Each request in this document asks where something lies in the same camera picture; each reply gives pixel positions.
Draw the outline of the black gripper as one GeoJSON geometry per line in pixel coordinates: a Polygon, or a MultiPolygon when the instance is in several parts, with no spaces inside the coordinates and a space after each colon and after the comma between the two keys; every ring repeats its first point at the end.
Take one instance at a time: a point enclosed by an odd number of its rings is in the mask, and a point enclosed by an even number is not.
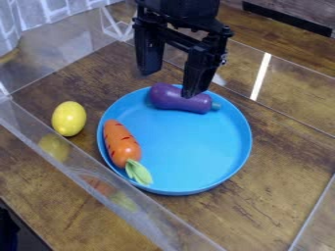
{"type": "Polygon", "coordinates": [[[136,63],[142,75],[162,69],[166,44],[188,53],[182,96],[204,92],[227,62],[231,28],[218,19],[220,0],[135,0],[136,63]]]}

